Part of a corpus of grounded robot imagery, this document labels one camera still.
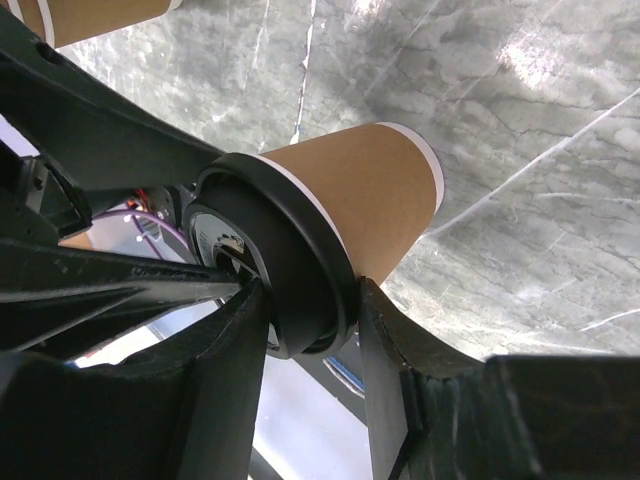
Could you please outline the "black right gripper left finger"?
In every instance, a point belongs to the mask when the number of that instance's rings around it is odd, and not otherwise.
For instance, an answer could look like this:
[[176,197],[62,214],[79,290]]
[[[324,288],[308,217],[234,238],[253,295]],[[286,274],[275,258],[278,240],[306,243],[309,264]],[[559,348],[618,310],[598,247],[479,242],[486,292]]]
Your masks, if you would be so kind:
[[244,479],[270,306],[254,281],[117,365],[1,358],[5,479]]

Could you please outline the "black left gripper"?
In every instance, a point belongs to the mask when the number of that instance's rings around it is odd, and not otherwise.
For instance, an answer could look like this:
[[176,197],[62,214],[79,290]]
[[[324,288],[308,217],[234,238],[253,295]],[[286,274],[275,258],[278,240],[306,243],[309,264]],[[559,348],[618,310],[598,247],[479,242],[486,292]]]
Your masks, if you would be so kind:
[[[1,112],[85,190],[192,183],[223,154],[97,81],[7,10]],[[210,267],[46,246],[91,226],[86,196],[48,160],[1,145],[2,350],[72,358],[239,289]]]

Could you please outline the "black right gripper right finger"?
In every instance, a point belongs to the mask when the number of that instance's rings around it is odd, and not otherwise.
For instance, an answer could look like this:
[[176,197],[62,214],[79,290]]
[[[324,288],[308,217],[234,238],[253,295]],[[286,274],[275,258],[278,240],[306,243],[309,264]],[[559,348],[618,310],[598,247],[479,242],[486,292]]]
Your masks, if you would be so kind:
[[360,284],[359,343],[377,479],[635,479],[639,361],[475,360]]

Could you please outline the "black plastic cup lid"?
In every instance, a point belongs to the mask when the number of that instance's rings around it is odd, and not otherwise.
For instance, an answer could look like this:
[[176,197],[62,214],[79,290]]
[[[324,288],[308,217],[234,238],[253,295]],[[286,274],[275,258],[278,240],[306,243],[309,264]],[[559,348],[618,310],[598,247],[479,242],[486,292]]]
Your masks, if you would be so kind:
[[319,201],[267,159],[228,153],[200,174],[183,225],[203,266],[262,281],[272,355],[326,357],[352,336],[358,282]]

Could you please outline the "brown paper cup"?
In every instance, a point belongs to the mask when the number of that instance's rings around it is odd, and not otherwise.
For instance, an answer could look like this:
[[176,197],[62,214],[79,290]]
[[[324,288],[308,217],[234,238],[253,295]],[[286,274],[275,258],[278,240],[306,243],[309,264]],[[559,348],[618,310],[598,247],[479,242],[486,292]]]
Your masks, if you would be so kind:
[[353,271],[382,284],[444,198],[440,162],[417,132],[377,122],[259,154],[312,202]]

